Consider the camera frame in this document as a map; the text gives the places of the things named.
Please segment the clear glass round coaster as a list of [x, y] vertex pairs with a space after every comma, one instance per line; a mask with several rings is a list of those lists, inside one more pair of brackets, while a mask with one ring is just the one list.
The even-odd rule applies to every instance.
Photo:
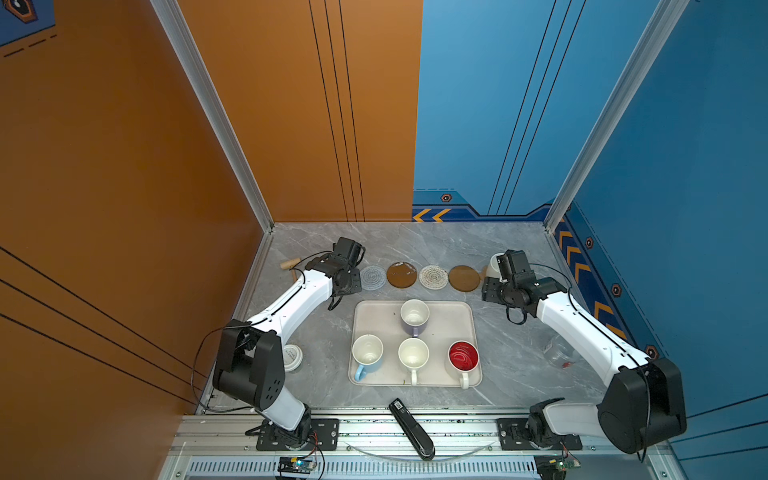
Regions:
[[387, 283], [386, 271], [377, 265], [369, 265], [360, 271], [361, 287], [365, 291], [375, 291]]

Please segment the dark brown round wooden coaster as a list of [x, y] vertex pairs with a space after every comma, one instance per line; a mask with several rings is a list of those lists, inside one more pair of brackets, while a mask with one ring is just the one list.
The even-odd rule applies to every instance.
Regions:
[[467, 265], [453, 267], [448, 273], [449, 284], [457, 291], [472, 292], [480, 284], [480, 274]]

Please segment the light blue mug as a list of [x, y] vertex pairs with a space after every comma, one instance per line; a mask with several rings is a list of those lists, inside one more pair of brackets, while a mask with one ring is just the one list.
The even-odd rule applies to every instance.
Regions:
[[361, 382], [367, 375], [376, 372], [381, 367], [384, 345], [378, 336], [364, 334], [354, 341], [351, 353], [356, 363], [356, 367], [353, 369], [353, 380]]

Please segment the red mug white handle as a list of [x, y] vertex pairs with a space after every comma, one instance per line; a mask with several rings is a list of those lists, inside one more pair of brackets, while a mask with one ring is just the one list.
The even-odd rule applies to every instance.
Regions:
[[462, 389], [470, 387], [471, 375], [479, 364], [479, 352], [472, 343], [456, 341], [449, 346], [446, 370]]

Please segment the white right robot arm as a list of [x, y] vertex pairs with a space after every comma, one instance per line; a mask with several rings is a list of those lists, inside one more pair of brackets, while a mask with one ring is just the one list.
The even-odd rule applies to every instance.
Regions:
[[485, 278], [483, 300], [552, 328], [607, 388], [598, 404], [554, 398], [531, 406], [515, 437], [541, 449], [557, 447], [568, 436], [600, 437], [636, 454], [686, 432], [682, 373], [674, 362], [653, 359], [611, 332], [557, 280], [537, 277], [524, 251], [507, 250], [492, 261], [498, 273]]

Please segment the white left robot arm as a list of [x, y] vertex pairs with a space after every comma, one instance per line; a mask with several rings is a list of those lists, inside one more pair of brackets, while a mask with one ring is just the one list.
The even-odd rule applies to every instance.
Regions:
[[212, 386], [253, 407], [292, 448], [310, 440], [311, 409], [285, 386], [284, 346], [321, 304], [333, 310], [362, 291], [359, 265], [366, 249], [341, 237], [330, 251], [306, 261], [296, 281], [260, 313], [232, 320], [220, 337]]

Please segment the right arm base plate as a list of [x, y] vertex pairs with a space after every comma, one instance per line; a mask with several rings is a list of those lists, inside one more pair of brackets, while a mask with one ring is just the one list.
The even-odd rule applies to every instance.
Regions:
[[503, 450], [582, 450], [577, 435], [557, 435], [538, 418], [499, 418], [496, 420]]

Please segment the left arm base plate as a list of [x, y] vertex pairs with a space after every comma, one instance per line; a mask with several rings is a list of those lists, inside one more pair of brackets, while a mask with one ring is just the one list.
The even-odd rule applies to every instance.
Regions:
[[309, 452], [315, 446], [325, 451], [334, 451], [339, 438], [339, 420], [331, 418], [313, 418], [307, 440], [298, 440], [296, 435], [289, 435], [264, 420], [260, 425], [256, 441], [257, 451], [300, 451]]

